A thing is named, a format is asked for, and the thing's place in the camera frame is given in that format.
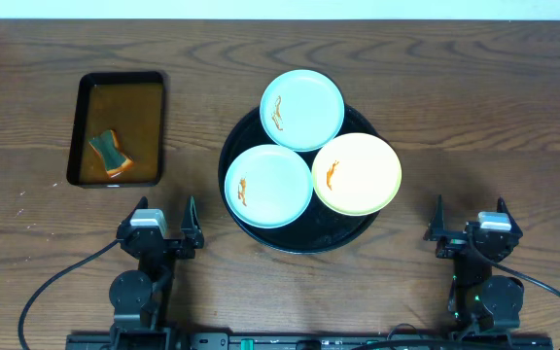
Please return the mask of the round black serving tray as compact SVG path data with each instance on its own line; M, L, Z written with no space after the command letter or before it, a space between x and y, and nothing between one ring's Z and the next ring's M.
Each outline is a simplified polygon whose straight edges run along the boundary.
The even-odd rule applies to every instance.
M263 130L258 107L247 113L232 129L222 148L218 166L218 183L226 199L225 178L230 164L246 150L270 144ZM371 226L377 212L365 216L347 216L334 212L316 194L305 211L293 222L277 228L248 225L232 209L227 210L236 224L261 244L291 254L319 254L340 248L356 239Z

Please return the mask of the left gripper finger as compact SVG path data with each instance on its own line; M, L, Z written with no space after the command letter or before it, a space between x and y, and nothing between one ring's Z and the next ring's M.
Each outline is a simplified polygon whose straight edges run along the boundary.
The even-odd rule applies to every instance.
M140 198L140 200L138 201L138 203L135 205L135 207L133 208L133 210L126 216L126 218L122 221L122 224L124 226L129 226L130 225L130 220L132 219L134 213L138 210L138 209L147 209L148 208L148 198L146 196L142 196Z
M204 247L205 240L197 217L193 196L190 196L187 200L181 223L181 232L184 234L185 240L194 248Z

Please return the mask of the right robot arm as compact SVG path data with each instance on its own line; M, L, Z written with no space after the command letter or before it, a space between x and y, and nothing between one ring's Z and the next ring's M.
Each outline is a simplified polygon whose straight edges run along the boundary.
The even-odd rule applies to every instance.
M437 258L453 261L447 308L457 326L450 339L509 340L509 332L520 326L524 286L515 277L495 275L492 268L512 253L522 236L502 199L494 212L480 212L461 231L445 227L443 202L437 200L424 239L436 242Z

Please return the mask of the black rectangular water tray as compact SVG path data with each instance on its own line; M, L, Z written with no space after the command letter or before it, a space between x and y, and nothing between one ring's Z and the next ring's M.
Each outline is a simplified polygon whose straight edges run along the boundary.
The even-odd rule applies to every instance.
M159 71L94 72L78 88L66 180L83 188L156 185L163 168L166 77ZM103 161L89 144L114 129L121 151L134 164L109 178Z

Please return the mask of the light green plate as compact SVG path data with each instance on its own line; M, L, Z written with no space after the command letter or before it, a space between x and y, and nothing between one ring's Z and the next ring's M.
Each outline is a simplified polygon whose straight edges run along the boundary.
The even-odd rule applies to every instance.
M344 122L344 100L327 76L293 70L264 90L260 120L267 136L295 152L311 152L334 139Z
M280 228L295 221L313 194L311 172L296 152L259 145L241 153L227 169L224 195L236 217L255 228Z

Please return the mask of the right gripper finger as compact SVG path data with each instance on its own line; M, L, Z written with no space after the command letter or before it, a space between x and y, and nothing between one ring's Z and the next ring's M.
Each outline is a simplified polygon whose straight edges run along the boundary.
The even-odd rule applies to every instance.
M498 201L497 201L497 211L499 213L503 213L503 214L507 215L509 223L510 223L512 228L519 228L519 225L514 220L514 218L511 216L511 214L510 214L510 212L507 208L505 200L501 196L498 198Z
M437 197L437 205L434 216L428 223L427 230L423 236L425 241L442 241L446 240L448 237L447 230L445 229L444 220L444 207L442 202L442 196Z

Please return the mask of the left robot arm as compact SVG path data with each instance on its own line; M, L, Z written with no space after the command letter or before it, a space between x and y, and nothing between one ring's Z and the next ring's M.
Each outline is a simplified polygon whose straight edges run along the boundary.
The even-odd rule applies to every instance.
M145 197L119 224L117 241L138 261L138 267L121 273L111 284L114 323L107 349L174 350L189 345L166 321L166 314L175 262L194 258L195 251L204 246L192 197L187 199L180 231L181 238L167 238L163 212L151 209Z

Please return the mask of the yellow plate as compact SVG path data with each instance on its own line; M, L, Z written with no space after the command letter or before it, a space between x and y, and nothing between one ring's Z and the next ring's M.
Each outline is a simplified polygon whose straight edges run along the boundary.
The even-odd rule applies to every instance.
M386 141L358 132L326 144L314 158L311 173L320 200L347 216L385 207L397 194L403 174L399 157Z

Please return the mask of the green and yellow sponge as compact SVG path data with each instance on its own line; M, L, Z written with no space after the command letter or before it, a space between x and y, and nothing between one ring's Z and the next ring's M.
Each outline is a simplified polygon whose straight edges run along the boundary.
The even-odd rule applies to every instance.
M109 178L114 178L130 169L134 162L120 149L117 133L108 129L89 140L89 144L103 161L105 172Z

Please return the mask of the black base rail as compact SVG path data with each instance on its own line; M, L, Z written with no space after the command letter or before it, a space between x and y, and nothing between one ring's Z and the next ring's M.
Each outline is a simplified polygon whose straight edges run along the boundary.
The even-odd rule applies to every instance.
M467 337L462 341L430 335L401 333L391 336L332 334L260 335L198 332L190 334L106 333L70 334L65 350L173 349L173 350L351 350L384 349L386 343L398 350L409 349L540 349L554 347L542 336Z

